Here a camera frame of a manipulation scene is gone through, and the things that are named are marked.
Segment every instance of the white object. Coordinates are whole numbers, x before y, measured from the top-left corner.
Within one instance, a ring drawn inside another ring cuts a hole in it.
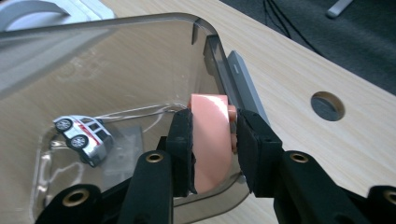
[[[114,19],[98,0],[8,0],[0,4],[0,32]]]
[[[66,145],[91,167],[104,160],[113,147],[113,137],[98,119],[70,115],[61,116],[53,123],[56,131],[66,139]]]
[[[332,19],[338,17],[353,0],[338,0],[326,13]]]

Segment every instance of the dark floor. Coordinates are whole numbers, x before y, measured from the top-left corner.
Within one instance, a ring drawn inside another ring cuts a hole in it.
[[[221,2],[396,95],[396,1],[355,0],[336,19],[336,0]]]

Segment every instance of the circular hole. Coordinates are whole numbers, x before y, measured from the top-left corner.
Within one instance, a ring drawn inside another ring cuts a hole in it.
[[[318,116],[328,121],[340,120],[346,113],[341,100],[326,91],[315,93],[311,97],[311,106]]]
[[[148,162],[158,162],[161,161],[162,159],[163,159],[163,155],[158,153],[150,154],[146,157],[146,161]]]
[[[290,155],[291,159],[297,162],[305,163],[308,162],[308,158],[305,155],[293,153]]]
[[[346,215],[342,215],[342,214],[336,215],[334,220],[340,224],[354,224],[355,223],[354,221],[352,221],[352,219],[350,219]]]
[[[396,192],[391,190],[386,190],[384,192],[385,198],[393,204],[396,204]]]
[[[73,207],[84,203],[90,193],[86,189],[75,189],[64,197],[63,204],[66,207]]]

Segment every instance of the toy car wheel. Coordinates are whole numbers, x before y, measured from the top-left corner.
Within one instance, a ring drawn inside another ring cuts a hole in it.
[[[88,145],[88,138],[85,135],[79,134],[70,139],[70,147],[73,149],[83,149]]]
[[[72,120],[71,119],[61,119],[55,123],[55,129],[59,133],[64,133],[72,127]]]

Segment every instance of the black cable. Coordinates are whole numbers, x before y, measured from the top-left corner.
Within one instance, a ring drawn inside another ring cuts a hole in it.
[[[274,10],[274,6],[273,6],[274,1],[269,0],[268,1],[268,6],[270,6],[273,14],[275,15],[276,19],[279,21],[280,25],[283,27],[284,31],[285,31],[285,36],[287,36],[289,39],[291,39],[291,35],[289,32],[288,27],[286,27],[285,23],[283,23],[282,19],[279,17],[279,15],[276,13],[276,11]]]
[[[316,54],[323,56],[323,54],[317,49],[315,48],[304,36],[303,34],[301,34],[301,32],[294,26],[293,23],[291,23],[291,21],[286,17],[286,15],[282,12],[282,10],[280,10],[279,6],[274,2],[274,0],[268,0],[270,2],[273,3],[274,7],[276,8],[276,10],[280,13],[280,15],[285,19],[285,21],[289,24],[289,26],[297,33],[297,35],[300,36],[300,38],[306,43],[306,45],[308,45]]]
[[[267,18],[270,19],[271,23],[277,28],[279,29],[279,31],[283,34],[286,35],[289,33],[289,31],[287,31],[287,28],[284,27],[286,30],[282,29],[282,27],[278,26],[276,24],[276,22],[274,21],[274,19],[272,18],[271,14],[269,13],[268,9],[267,9],[267,5],[266,5],[266,0],[262,1],[263,7],[264,7],[264,14],[265,14],[265,25],[268,25],[267,22]]]

